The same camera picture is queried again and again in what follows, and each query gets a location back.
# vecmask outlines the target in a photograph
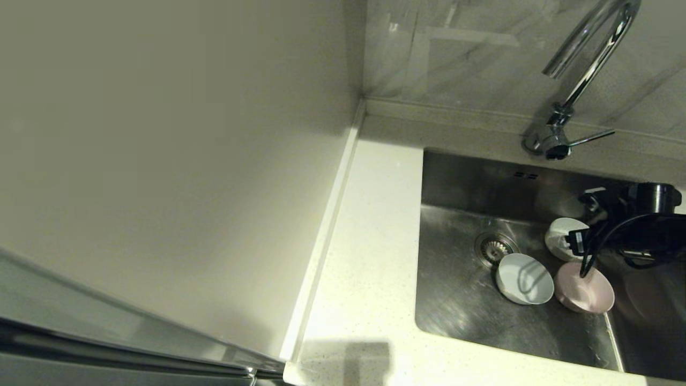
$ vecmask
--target stainless steel sink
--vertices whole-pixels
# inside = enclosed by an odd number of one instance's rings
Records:
[[[563,262],[545,248],[547,226],[558,217],[580,218],[577,197],[585,189],[623,182],[425,151],[418,327],[545,358],[686,380],[683,264],[635,271],[612,255],[600,256],[617,293],[605,315],[574,313],[555,298],[520,306],[495,286],[489,254],[512,249],[554,275]]]

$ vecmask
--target white wall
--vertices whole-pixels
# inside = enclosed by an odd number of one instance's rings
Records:
[[[3,1],[0,245],[276,356],[359,97],[355,24],[359,1]]]
[[[365,93],[547,119],[578,73],[541,71],[598,0],[370,0]],[[686,1],[643,1],[573,122],[686,144]],[[605,37],[584,50],[585,63]]]

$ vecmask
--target marble backsplash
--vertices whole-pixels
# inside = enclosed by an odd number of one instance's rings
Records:
[[[541,71],[596,2],[369,0],[365,94],[547,117],[605,31],[560,80]],[[684,0],[644,0],[574,121],[686,141],[685,18]]]

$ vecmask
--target chrome faucet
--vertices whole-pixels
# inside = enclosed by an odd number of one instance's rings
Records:
[[[615,133],[614,130],[609,129],[576,141],[569,141],[565,135],[564,127],[574,114],[574,104],[605,65],[619,42],[622,41],[636,18],[640,6],[641,0],[600,0],[576,26],[576,29],[569,35],[557,54],[553,56],[548,66],[543,70],[543,73],[550,78],[559,78],[598,29],[612,15],[617,15],[605,44],[598,48],[595,59],[567,99],[564,102],[554,103],[553,114],[546,125],[534,129],[524,139],[523,144],[526,150],[535,155],[545,155],[547,159],[564,159],[571,154],[572,147]]]

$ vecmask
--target drain strainer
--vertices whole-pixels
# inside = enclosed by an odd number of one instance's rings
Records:
[[[494,266],[510,253],[518,253],[519,248],[511,238],[495,233],[479,235],[474,243],[474,252],[486,266]]]

